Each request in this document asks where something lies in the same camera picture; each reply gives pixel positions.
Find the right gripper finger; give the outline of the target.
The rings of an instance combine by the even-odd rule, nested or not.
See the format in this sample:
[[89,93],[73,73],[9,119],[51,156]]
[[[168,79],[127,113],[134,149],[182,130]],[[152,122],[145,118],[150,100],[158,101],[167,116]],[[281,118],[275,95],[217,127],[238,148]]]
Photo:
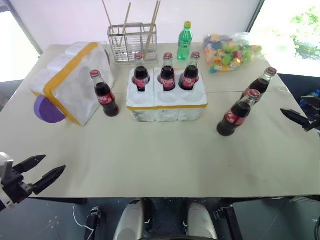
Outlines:
[[320,97],[319,96],[311,96],[311,95],[306,95],[302,96],[301,100],[303,100],[305,103],[310,105],[311,107],[319,110],[320,109]]
[[300,125],[306,132],[309,132],[310,130],[313,129],[313,126],[309,122],[309,120],[307,118],[303,117],[302,115],[300,115],[298,112],[296,112],[292,109],[285,109],[285,108],[281,108],[280,111],[289,120]]

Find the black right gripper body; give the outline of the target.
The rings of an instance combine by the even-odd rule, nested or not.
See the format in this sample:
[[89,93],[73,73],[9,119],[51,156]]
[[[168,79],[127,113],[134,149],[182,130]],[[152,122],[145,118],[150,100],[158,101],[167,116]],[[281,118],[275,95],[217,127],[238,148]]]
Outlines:
[[309,119],[311,120],[311,126],[320,130],[320,110],[316,108],[312,108],[309,113]]

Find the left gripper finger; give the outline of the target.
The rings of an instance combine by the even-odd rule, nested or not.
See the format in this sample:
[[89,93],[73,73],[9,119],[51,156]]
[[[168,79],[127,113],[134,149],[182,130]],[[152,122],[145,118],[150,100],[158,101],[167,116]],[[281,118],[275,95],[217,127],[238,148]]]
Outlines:
[[13,169],[18,173],[26,173],[29,170],[35,168],[44,158],[46,157],[45,154],[43,155],[35,155],[29,157],[28,159],[22,161],[21,163],[15,165]]
[[38,195],[41,192],[43,192],[63,174],[65,169],[66,169],[66,165],[62,165],[46,173],[39,181],[33,184],[32,192],[35,195]]

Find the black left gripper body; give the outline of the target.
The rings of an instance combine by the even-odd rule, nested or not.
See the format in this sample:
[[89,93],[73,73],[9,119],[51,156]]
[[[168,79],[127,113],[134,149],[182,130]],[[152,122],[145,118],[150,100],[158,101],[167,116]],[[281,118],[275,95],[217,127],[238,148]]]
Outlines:
[[32,187],[24,183],[22,174],[14,169],[1,184],[0,201],[3,204],[19,204],[33,193]]

